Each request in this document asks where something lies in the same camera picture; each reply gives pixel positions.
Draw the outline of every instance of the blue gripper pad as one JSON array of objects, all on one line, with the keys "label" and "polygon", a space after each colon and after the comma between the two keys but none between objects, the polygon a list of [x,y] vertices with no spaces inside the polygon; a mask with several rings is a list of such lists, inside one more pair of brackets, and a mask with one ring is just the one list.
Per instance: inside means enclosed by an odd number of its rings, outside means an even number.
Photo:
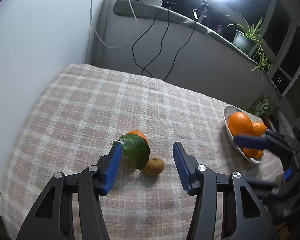
[{"label": "blue gripper pad", "polygon": [[114,144],[114,146],[112,147],[108,155],[111,154],[112,154],[111,159],[109,160],[108,166],[104,173],[105,181],[104,181],[103,191],[105,195],[107,195],[108,192],[112,189],[115,181],[115,177],[117,176],[117,172],[122,158],[121,143]]},{"label": "blue gripper pad", "polygon": [[197,195],[198,189],[201,187],[195,172],[195,168],[198,166],[197,160],[193,156],[186,154],[180,142],[173,144],[172,155],[183,189],[190,196]]},{"label": "blue gripper pad", "polygon": [[264,150],[269,147],[269,142],[266,138],[239,134],[233,138],[233,142],[241,147],[250,149]]}]

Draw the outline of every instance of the checkered tablecloth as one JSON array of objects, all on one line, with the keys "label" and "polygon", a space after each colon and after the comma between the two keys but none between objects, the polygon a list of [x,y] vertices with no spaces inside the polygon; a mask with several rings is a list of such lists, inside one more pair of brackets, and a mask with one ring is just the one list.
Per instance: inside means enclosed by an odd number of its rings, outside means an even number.
[{"label": "checkered tablecloth", "polygon": [[[58,171],[81,172],[105,155],[130,130],[144,132],[152,157],[165,168],[146,177],[123,158],[113,190],[101,198],[111,240],[185,239],[195,197],[182,189],[172,158],[181,141],[187,153],[215,172],[274,179],[279,159],[265,153],[254,165],[231,146],[223,120],[226,103],[159,79],[90,65],[70,65],[44,90],[15,140],[2,193],[2,217],[15,239],[34,201]],[[77,197],[74,229],[81,238]],[[215,239],[220,239],[222,196],[218,195]]]}]

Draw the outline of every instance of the kiwi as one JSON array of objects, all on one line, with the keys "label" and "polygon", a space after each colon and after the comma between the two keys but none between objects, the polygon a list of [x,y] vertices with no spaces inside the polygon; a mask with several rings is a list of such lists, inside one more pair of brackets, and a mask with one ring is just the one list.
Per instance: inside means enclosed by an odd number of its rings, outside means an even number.
[{"label": "kiwi", "polygon": [[158,176],[164,168],[164,162],[161,158],[151,158],[148,160],[142,172],[149,176]]}]

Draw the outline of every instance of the spider plant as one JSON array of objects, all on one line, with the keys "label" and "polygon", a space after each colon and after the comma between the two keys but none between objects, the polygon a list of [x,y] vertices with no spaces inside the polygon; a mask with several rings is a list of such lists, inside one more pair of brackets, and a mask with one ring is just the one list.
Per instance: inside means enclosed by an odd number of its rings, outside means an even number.
[{"label": "spider plant", "polygon": [[266,56],[264,54],[264,51],[263,51],[263,48],[261,47],[261,45],[259,45],[259,48],[258,48],[257,52],[254,54],[253,58],[254,59],[259,58],[259,65],[255,66],[251,71],[254,71],[259,68],[262,71],[261,81],[263,80],[263,73],[267,73],[270,68],[273,68],[275,70],[274,66],[272,66],[271,64],[268,63],[268,56]]},{"label": "spider plant", "polygon": [[262,36],[259,35],[258,33],[259,33],[259,31],[261,31],[262,29],[264,29],[264,28],[261,27],[263,19],[261,18],[259,20],[259,22],[257,23],[257,25],[254,26],[254,23],[252,23],[252,25],[249,25],[248,22],[247,22],[247,20],[243,17],[243,15],[241,15],[238,12],[237,12],[237,14],[239,14],[245,20],[247,26],[244,27],[244,26],[242,26],[239,23],[231,23],[227,27],[236,25],[236,26],[238,26],[238,27],[240,27],[242,29],[242,31],[243,31],[242,36],[247,37],[248,39],[254,41],[256,44],[262,44],[263,43]]}]

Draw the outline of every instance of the plant pot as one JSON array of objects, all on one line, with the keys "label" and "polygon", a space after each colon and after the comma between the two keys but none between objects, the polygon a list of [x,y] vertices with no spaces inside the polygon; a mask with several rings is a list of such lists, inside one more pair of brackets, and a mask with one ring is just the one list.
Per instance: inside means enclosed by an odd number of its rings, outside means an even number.
[{"label": "plant pot", "polygon": [[242,36],[243,34],[244,33],[237,31],[232,43],[244,53],[249,54],[250,50],[255,45],[255,43],[247,37]]}]

